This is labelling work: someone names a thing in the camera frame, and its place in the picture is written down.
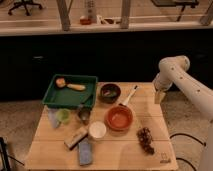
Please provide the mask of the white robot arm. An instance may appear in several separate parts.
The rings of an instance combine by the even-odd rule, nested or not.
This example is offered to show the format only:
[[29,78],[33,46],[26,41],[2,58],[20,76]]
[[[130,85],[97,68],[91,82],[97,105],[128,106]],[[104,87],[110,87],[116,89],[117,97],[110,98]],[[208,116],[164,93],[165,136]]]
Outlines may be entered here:
[[197,171],[213,171],[213,90],[187,73],[190,60],[180,55],[159,61],[159,73],[153,80],[157,91],[167,91],[175,84],[194,106],[210,121],[206,146]]

